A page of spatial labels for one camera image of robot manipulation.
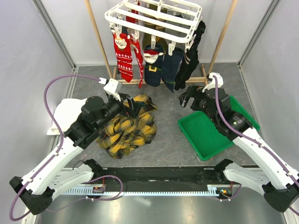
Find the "black beige stripe sock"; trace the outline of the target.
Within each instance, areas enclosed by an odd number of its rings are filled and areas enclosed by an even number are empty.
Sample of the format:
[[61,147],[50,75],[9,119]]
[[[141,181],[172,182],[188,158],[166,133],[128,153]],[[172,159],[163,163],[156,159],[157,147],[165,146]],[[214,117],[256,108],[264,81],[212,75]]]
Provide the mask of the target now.
[[191,61],[190,61],[190,69],[191,73],[196,69],[199,64],[198,60],[198,45],[201,41],[202,35],[204,34],[206,29],[206,25],[203,21],[199,22],[199,25],[194,32],[196,34],[193,45],[191,46],[190,53],[191,53]]
[[198,50],[196,48],[187,50],[184,53],[180,69],[175,78],[174,90],[178,91],[185,88],[186,81],[191,77],[198,64]]

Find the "navy green stripe sock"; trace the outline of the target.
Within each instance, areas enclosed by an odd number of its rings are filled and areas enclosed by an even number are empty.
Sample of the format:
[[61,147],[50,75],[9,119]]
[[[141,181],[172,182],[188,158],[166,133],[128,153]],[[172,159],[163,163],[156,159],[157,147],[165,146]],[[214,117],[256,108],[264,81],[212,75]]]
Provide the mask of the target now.
[[162,81],[171,92],[174,92],[175,78],[183,56],[183,50],[178,47],[173,50],[171,56],[168,52],[166,52],[164,56],[162,64]]

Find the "navy santa sock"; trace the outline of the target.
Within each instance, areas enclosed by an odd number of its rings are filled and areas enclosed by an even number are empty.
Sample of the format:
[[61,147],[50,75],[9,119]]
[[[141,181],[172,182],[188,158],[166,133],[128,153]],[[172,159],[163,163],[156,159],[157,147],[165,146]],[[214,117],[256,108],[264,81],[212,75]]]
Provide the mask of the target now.
[[152,49],[151,45],[147,45],[143,53],[143,58],[145,60],[145,83],[153,87],[158,87],[162,77],[162,64],[164,58],[163,47],[156,44],[155,48]]

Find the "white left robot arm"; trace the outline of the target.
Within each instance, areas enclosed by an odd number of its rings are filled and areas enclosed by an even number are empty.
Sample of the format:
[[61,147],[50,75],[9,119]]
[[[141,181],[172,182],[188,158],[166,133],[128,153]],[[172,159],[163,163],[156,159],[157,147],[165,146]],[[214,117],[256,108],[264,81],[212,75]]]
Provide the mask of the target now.
[[109,96],[108,102],[99,96],[88,98],[77,120],[61,133],[60,142],[51,153],[27,175],[11,179],[17,198],[29,213],[38,215],[78,184],[99,183],[104,178],[103,168],[93,159],[62,176],[58,173],[94,141],[116,159],[151,143],[157,132],[152,116],[156,109],[146,94],[121,94],[120,99]]

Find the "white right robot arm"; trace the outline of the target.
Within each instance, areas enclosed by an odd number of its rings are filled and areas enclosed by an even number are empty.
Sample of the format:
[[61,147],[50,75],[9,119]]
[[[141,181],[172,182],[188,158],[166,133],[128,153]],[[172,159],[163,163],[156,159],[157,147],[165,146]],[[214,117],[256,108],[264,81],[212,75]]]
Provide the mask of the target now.
[[214,171],[218,183],[237,182],[261,194],[276,211],[286,212],[299,198],[299,172],[282,160],[262,139],[251,120],[237,109],[223,88],[191,85],[178,96],[181,107],[193,99],[190,109],[221,135],[241,148],[263,171],[260,175],[224,159]]

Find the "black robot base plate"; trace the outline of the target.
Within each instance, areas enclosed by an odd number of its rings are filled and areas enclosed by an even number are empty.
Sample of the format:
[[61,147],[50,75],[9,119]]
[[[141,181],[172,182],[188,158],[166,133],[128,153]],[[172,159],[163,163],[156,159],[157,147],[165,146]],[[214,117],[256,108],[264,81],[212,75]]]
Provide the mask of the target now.
[[104,177],[94,183],[103,183],[105,191],[204,191],[210,184],[236,185],[218,166],[103,168],[93,159],[84,164],[91,166],[92,179]]

